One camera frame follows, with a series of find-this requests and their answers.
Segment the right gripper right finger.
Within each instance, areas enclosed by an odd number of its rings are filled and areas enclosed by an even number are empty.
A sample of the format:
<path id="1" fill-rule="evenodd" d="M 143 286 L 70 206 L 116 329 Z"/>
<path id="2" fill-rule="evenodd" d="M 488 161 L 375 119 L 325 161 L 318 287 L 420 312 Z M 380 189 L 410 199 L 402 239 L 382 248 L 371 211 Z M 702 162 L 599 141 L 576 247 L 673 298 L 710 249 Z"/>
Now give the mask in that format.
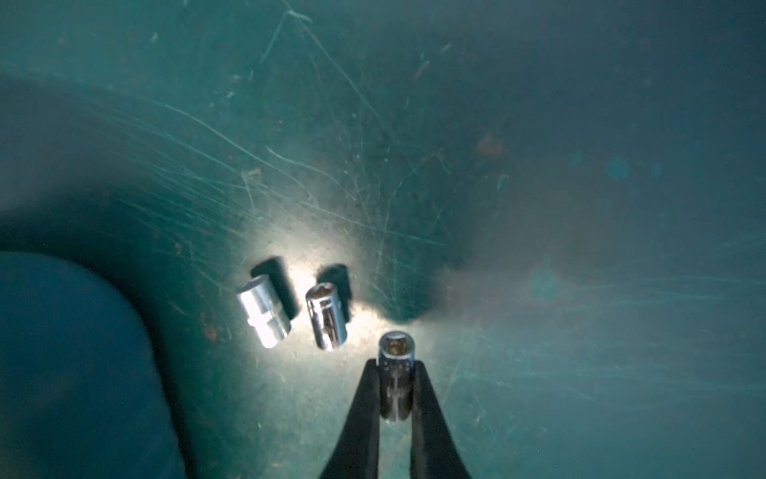
<path id="1" fill-rule="evenodd" d="M 414 362 L 410 477 L 470 478 L 451 436 L 425 364 Z"/>

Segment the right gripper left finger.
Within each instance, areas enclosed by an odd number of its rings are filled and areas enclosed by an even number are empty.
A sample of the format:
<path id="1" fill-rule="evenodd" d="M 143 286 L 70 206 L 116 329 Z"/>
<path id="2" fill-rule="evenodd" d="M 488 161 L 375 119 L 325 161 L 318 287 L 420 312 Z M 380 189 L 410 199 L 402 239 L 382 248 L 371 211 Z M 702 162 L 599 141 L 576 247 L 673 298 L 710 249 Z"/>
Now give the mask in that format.
<path id="1" fill-rule="evenodd" d="M 335 449 L 320 478 L 376 479 L 379 474 L 380 377 L 377 362 L 363 368 Z"/>

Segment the clear plastic storage box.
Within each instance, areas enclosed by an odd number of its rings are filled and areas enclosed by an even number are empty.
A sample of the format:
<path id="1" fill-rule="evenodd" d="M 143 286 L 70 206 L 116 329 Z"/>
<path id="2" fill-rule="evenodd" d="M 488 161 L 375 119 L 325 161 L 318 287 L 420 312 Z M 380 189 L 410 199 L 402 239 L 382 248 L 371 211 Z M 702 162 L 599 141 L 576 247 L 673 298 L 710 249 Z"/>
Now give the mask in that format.
<path id="1" fill-rule="evenodd" d="M 1 256 L 1 474 L 187 474 L 139 313 L 65 259 Z"/>

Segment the green table mat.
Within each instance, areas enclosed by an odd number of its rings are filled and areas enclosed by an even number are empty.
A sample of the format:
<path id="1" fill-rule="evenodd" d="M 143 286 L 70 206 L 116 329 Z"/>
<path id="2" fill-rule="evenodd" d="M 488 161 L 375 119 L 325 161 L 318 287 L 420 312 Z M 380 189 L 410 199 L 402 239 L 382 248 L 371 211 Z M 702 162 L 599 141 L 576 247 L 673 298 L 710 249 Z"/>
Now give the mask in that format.
<path id="1" fill-rule="evenodd" d="M 476 478 L 761 478 L 765 5 L 5 1 L 1 245 L 135 303 L 191 478 L 317 477 L 392 329 Z"/>

